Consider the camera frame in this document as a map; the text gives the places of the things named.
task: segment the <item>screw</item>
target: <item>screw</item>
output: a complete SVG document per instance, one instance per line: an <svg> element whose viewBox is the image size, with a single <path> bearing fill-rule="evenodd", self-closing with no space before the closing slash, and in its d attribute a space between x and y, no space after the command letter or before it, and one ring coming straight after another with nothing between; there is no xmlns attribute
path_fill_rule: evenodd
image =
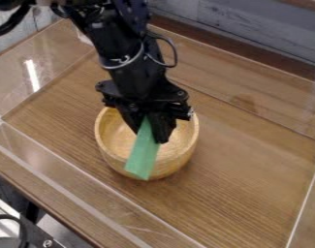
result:
<svg viewBox="0 0 315 248"><path fill-rule="evenodd" d="M44 242L43 242L43 247L44 248L49 248L52 246L52 240L45 240Z"/></svg>

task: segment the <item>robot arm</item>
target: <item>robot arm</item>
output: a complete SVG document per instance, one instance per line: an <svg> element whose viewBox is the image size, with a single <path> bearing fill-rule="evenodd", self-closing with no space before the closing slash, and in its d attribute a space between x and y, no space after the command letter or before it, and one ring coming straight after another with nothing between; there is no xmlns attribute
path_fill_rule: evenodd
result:
<svg viewBox="0 0 315 248"><path fill-rule="evenodd" d="M19 7L0 26L0 35L12 30L33 4L51 6L92 41L99 64L111 76L96 85L104 105L119 110L135 133L147 116L155 141L167 142L177 119L189 120L191 110L187 93L164 76L166 68L177 65L177 51L167 38L146 29L146 0L0 0L0 10ZM172 47L174 65L163 62L158 39Z"/></svg>

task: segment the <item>bowl rim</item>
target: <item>bowl rim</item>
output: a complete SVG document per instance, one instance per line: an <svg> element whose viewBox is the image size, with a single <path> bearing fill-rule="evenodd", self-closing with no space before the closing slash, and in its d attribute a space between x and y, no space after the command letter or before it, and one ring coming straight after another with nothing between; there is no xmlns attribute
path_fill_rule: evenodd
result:
<svg viewBox="0 0 315 248"><path fill-rule="evenodd" d="M100 139L100 135L99 135L99 125L100 125L100 120L102 120L102 117L106 115L106 113L108 111L116 111L115 108L108 108L108 107L104 107L99 114L98 114L98 118L96 118L96 121L95 121L95 139L96 139L96 142L98 142L98 148L102 150L102 153L106 153L107 156L111 157L111 159L119 161L120 163L126 163L127 159L119 157L108 148L107 146L103 144L103 141ZM198 123L198 117L197 117L197 114L193 113L193 116L191 116L191 120L193 122L193 135L191 135L191 138L190 138L190 141L189 143L186 144L186 146L182 148L181 152L177 154L175 157L172 158L167 158L166 160L162 160L162 161L156 161L155 163L158 164L166 164L166 163L170 163L170 161L175 160L178 157L181 157L189 150L190 148L195 145L195 142L197 142L197 139L198 139L198 128L199 128L199 123Z"/></svg>

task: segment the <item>wooden bowl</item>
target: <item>wooden bowl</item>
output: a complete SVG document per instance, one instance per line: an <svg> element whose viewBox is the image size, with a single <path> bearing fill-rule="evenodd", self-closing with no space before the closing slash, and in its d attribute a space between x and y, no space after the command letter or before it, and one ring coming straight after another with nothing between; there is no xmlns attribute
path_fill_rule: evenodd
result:
<svg viewBox="0 0 315 248"><path fill-rule="evenodd" d="M124 176L138 179L123 170L135 142L135 134L114 108L103 108L95 123L95 138L103 160ZM148 180L168 176L186 164L198 139L198 118L177 121L170 141L160 145Z"/></svg>

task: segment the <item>green object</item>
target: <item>green object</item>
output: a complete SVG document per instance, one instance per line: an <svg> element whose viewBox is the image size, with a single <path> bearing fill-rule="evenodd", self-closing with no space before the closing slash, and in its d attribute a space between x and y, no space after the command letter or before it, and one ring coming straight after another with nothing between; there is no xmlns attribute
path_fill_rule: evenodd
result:
<svg viewBox="0 0 315 248"><path fill-rule="evenodd" d="M154 141L150 122L147 118L143 117L124 171L138 178L147 180L155 163L159 146L160 144Z"/></svg>

